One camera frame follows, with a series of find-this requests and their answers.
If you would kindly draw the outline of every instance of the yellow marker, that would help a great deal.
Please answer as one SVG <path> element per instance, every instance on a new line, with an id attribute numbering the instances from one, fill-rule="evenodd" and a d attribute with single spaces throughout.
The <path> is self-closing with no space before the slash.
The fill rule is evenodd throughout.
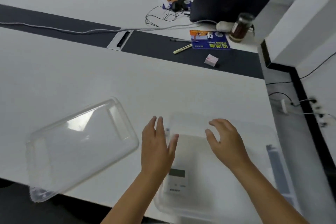
<path id="1" fill-rule="evenodd" d="M 192 46 L 193 46 L 192 44 L 189 44 L 189 45 L 187 45 L 187 46 L 182 47 L 181 49 L 178 49 L 178 50 L 176 50 L 176 51 L 173 51 L 173 53 L 174 53 L 174 54 L 178 54 L 178 53 L 180 53 L 180 52 L 183 52 L 183 51 L 186 50 L 186 49 L 189 49 L 189 48 L 192 47 Z"/>

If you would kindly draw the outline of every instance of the desk surface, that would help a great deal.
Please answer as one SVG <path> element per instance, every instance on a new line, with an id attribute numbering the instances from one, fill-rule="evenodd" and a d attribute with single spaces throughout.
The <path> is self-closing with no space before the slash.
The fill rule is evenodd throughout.
<path id="1" fill-rule="evenodd" d="M 145 15 L 158 0 L 132 2 L 138 5 L 130 0 L 0 0 L 2 5 L 112 26 L 144 27 Z M 188 22 L 188 18 L 180 18 L 172 23 Z M 189 39 L 185 29 L 153 33 Z M 275 129 L 262 79 L 12 29 L 0 28 L 0 35 L 1 178 L 27 184 L 27 134 L 110 96 L 120 100 L 140 139 L 150 117 L 163 116 L 167 125 L 170 114 L 177 111 Z M 244 44 L 230 45 L 257 52 L 248 39 Z M 260 143 L 279 144 L 262 138 Z M 113 206 L 140 171 L 140 155 L 139 148 L 66 194 Z M 153 203 L 146 216 L 176 221 L 176 217 L 159 212 Z"/>

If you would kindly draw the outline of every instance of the transparent plastic container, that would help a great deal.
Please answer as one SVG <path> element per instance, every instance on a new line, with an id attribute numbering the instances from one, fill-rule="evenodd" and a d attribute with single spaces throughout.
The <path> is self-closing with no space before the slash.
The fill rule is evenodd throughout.
<path id="1" fill-rule="evenodd" d="M 116 98 L 41 128 L 26 141 L 30 197 L 43 202 L 64 193 L 138 146 Z"/>
<path id="2" fill-rule="evenodd" d="M 183 187 L 187 186 L 183 188 L 183 194 L 175 190 L 170 192 L 174 185 L 181 185 L 172 183 L 168 174 L 154 197 L 154 204 L 164 213 L 181 217 L 215 223 L 261 223 L 246 191 L 208 145 L 206 128 L 219 139 L 218 132 L 208 124 L 213 118 L 191 113 L 171 115 L 166 139 L 169 142 L 172 135 L 180 135 L 172 169 L 185 171 L 187 181 Z M 275 131 L 254 123 L 230 122 L 240 133 L 252 162 L 300 212 Z"/>

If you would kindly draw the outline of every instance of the small pink box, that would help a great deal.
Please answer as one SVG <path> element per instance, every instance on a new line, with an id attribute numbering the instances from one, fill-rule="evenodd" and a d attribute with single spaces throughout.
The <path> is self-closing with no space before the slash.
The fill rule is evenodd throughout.
<path id="1" fill-rule="evenodd" d="M 214 67 L 217 61 L 218 59 L 216 57 L 209 54 L 208 57 L 205 59 L 204 63 Z"/>

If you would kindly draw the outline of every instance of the forearm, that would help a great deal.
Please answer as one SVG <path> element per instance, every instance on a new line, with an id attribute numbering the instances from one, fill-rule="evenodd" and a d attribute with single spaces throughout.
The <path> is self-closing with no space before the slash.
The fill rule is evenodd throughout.
<path id="1" fill-rule="evenodd" d="M 270 184 L 252 163 L 232 170 L 248 193 L 264 224 L 307 224 L 308 222 Z"/>
<path id="2" fill-rule="evenodd" d="M 101 224 L 140 224 L 161 182 L 140 172 Z"/>

